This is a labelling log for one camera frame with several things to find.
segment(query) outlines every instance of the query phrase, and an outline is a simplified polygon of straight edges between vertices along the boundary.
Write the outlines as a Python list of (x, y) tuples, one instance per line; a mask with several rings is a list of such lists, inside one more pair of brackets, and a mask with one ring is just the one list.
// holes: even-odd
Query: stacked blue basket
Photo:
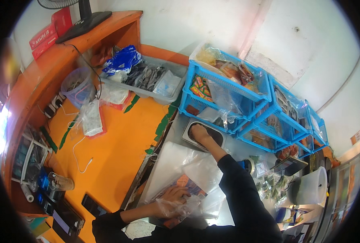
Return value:
[[(324, 120), (319, 117), (319, 115), (312, 109), (310, 105), (308, 105), (308, 108), (309, 108), (310, 116), (312, 116), (313, 119), (318, 123), (321, 136), (316, 131), (315, 124), (313, 124), (311, 120), (311, 127), (312, 127), (311, 133), (307, 136), (303, 135), (295, 140), (295, 143), (299, 146), (299, 159), (307, 157), (312, 153), (316, 153), (319, 150), (328, 146), (327, 130), (326, 130), (326, 125), (324, 124)], [(300, 142), (302, 139), (307, 140), (307, 146), (305, 146)], [(314, 143), (315, 143), (314, 140), (320, 143), (319, 148), (314, 147)]]
[[(227, 60), (232, 63), (235, 63), (236, 65), (241, 64), (241, 60), (239, 58), (236, 58), (234, 56), (231, 56), (225, 52), (221, 51), (220, 56), (216, 57), (217, 60)], [(198, 64), (194, 60), (189, 60), (189, 67), (188, 67), (188, 74), (187, 79), (185, 81), (185, 85), (183, 87), (183, 96), (182, 101), (179, 107), (179, 112), (181, 114), (185, 114), (189, 117), (194, 117), (196, 119), (199, 119), (206, 124), (219, 129), (223, 132), (227, 132), (229, 134), (235, 134), (236, 131), (240, 128), (239, 122), (243, 120), (249, 121), (258, 111), (260, 111), (267, 103), (272, 101), (271, 98), (271, 92), (270, 92), (270, 85), (268, 76), (265, 71), (263, 71), (261, 68), (256, 68), (248, 63), (246, 63), (249, 70), (252, 73), (258, 73), (262, 72), (264, 75), (261, 76), (260, 79), (258, 79), (258, 89), (260, 93), (263, 93), (264, 95), (257, 94), (242, 85), (239, 85), (230, 79), (223, 77), (213, 71), (210, 71), (200, 64)], [(221, 108), (217, 106), (215, 103), (209, 102), (205, 99), (202, 99), (201, 97), (198, 97), (197, 95), (193, 94), (192, 91), (189, 89), (192, 85), (192, 80), (195, 74), (200, 75), (204, 78), (207, 78), (211, 81), (214, 81), (215, 83), (221, 85), (222, 87), (227, 88), (228, 90), (234, 91), (240, 95), (243, 96), (242, 102), (241, 102), (241, 109), (244, 114), (235, 114), (231, 112), (231, 115), (237, 117), (235, 122), (233, 124), (229, 124), (228, 131), (225, 131), (223, 127), (217, 126), (215, 124), (212, 124), (210, 122), (207, 122), (205, 120), (200, 119), (199, 117), (190, 114), (186, 111), (187, 106), (191, 105), (192, 107), (199, 110), (199, 112), (202, 112), (206, 107), (210, 107), (212, 109), (215, 109), (219, 111)]]
[[(304, 128), (302, 125), (297, 123), (282, 111), (280, 105), (277, 102), (274, 86), (277, 85), (285, 96), (294, 97), (294, 95), (285, 89), (282, 85), (280, 85), (277, 81), (275, 81), (272, 75), (268, 74), (268, 79), (270, 81), (270, 90), (272, 91), (272, 102), (269, 103), (269, 107), (264, 112), (258, 116), (255, 116), (250, 122), (242, 120), (239, 123), (240, 129), (236, 135), (236, 138), (254, 145), (255, 147), (261, 148), (267, 152), (275, 153), (294, 144), (298, 138), (302, 138), (304, 135), (307, 136), (309, 133), (311, 133), (311, 130)], [(303, 113), (304, 118), (310, 127), (311, 123), (309, 110), (307, 107), (303, 108)], [(268, 125), (267, 119), (271, 115), (275, 115), (276, 118), (280, 121), (282, 134), (278, 134), (273, 126)], [(268, 140), (270, 140), (270, 143), (266, 143), (268, 146), (266, 147), (252, 142), (251, 134), (254, 133), (260, 133), (265, 137), (269, 137), (270, 139)]]

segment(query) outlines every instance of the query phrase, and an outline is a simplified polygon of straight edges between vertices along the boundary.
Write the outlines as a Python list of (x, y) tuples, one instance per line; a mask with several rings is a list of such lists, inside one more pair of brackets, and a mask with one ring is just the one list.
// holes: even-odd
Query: electric fan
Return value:
[(62, 9), (79, 2), (80, 20), (56, 40), (56, 44), (83, 35), (111, 16), (112, 12), (91, 12), (89, 0), (37, 0), (46, 9)]

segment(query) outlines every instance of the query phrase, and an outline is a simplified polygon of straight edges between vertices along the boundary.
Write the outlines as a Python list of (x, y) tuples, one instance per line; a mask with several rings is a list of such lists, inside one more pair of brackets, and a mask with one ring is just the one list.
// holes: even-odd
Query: cardboard box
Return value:
[(50, 23), (45, 28), (40, 30), (33, 38), (29, 41), (30, 48), (34, 50), (37, 46), (43, 43), (49, 36), (56, 33), (56, 27), (54, 23)]
[(34, 60), (37, 60), (47, 49), (49, 49), (49, 47), (54, 45), (57, 38), (58, 38), (57, 33), (54, 33), (49, 38), (44, 40), (43, 43), (41, 43), (39, 46), (37, 46), (37, 48), (34, 49), (34, 51), (32, 51), (32, 55), (34, 57)]
[(62, 36), (72, 26), (69, 7), (65, 7), (52, 14), (52, 23), (56, 27), (58, 36)]

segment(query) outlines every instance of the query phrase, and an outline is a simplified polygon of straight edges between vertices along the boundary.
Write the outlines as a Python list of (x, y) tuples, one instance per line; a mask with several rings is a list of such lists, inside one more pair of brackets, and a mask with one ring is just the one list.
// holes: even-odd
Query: fan base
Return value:
[(105, 21), (111, 15), (112, 12), (110, 11), (92, 13), (90, 17), (79, 20), (74, 26), (68, 29), (68, 31), (65, 32), (64, 35), (60, 36), (56, 40), (56, 44), (63, 43), (64, 41), (88, 33), (90, 30), (98, 26), (101, 22)]

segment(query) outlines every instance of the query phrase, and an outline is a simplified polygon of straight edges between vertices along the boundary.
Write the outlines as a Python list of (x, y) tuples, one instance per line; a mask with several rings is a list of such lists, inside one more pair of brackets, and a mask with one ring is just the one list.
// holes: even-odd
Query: power strip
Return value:
[(50, 104), (48, 104), (44, 109), (44, 114), (51, 119), (55, 114), (57, 109), (61, 107), (66, 97), (59, 92), (52, 100)]

